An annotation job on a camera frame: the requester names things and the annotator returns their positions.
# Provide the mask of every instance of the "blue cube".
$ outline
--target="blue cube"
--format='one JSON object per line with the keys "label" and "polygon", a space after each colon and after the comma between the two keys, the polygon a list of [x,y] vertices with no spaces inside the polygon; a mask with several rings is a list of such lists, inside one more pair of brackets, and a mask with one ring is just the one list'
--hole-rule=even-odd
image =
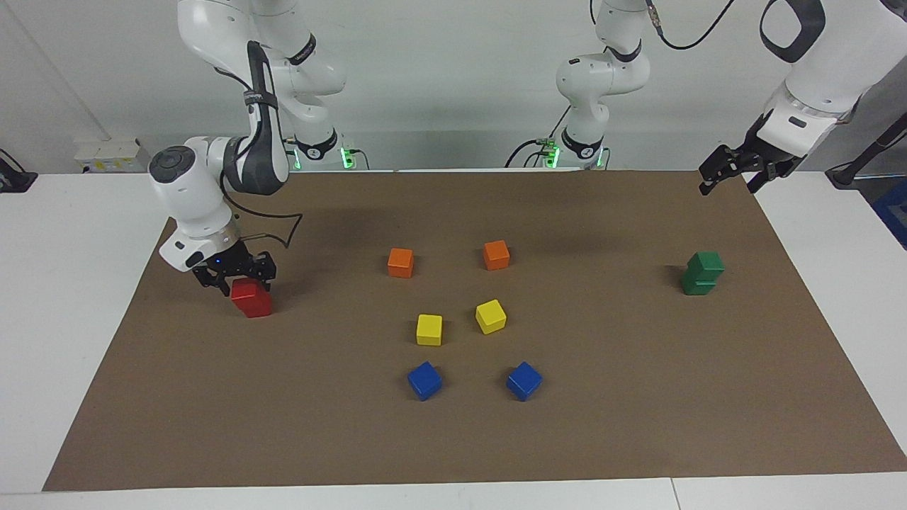
{"label": "blue cube", "polygon": [[438,371],[428,361],[410,372],[407,379],[409,379],[409,386],[413,387],[416,396],[423,402],[441,389],[441,374],[438,374]]}
{"label": "blue cube", "polygon": [[541,374],[535,371],[529,363],[523,361],[507,378],[509,388],[520,401],[525,402],[539,389]]}

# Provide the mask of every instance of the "orange cube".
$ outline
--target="orange cube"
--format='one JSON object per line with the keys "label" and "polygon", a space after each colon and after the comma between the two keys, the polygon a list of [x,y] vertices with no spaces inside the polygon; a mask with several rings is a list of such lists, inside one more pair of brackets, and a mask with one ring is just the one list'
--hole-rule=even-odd
{"label": "orange cube", "polygon": [[394,248],[387,258],[387,274],[394,278],[412,278],[415,256],[412,250]]}
{"label": "orange cube", "polygon": [[485,243],[483,250],[485,268],[489,271],[502,270],[510,265],[510,251],[507,243],[502,240]]}

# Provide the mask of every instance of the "yellow cube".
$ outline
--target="yellow cube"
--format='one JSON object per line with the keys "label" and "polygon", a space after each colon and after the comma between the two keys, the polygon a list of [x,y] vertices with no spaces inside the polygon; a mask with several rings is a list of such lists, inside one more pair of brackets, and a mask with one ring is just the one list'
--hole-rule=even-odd
{"label": "yellow cube", "polygon": [[482,328],[482,333],[490,335],[504,329],[507,325],[507,314],[501,308],[501,302],[495,299],[475,308],[475,320]]}
{"label": "yellow cube", "polygon": [[415,327],[415,343],[420,346],[441,347],[441,326],[444,319],[440,315],[420,315]]}

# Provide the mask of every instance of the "blue object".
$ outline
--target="blue object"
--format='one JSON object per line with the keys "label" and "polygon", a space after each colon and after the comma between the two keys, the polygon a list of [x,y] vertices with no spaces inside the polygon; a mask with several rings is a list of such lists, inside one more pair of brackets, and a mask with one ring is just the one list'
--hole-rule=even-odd
{"label": "blue object", "polygon": [[540,385],[541,374],[536,372],[535,368],[525,361],[511,372],[511,375],[507,378],[507,388],[510,389],[521,402],[528,400],[529,397],[535,393],[535,390],[539,389]]}
{"label": "blue object", "polygon": [[873,204],[875,213],[907,248],[907,182],[895,186]]}
{"label": "blue object", "polygon": [[438,374],[438,371],[428,361],[410,372],[407,379],[409,379],[409,386],[413,387],[416,396],[423,402],[441,389],[441,374]]}

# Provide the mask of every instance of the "red cube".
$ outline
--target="red cube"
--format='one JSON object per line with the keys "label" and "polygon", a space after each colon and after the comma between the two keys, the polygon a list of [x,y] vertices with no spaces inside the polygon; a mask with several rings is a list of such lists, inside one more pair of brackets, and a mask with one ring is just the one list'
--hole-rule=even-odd
{"label": "red cube", "polygon": [[229,298],[249,319],[267,317],[271,314],[271,295],[265,290],[265,286],[254,278],[235,280]]}

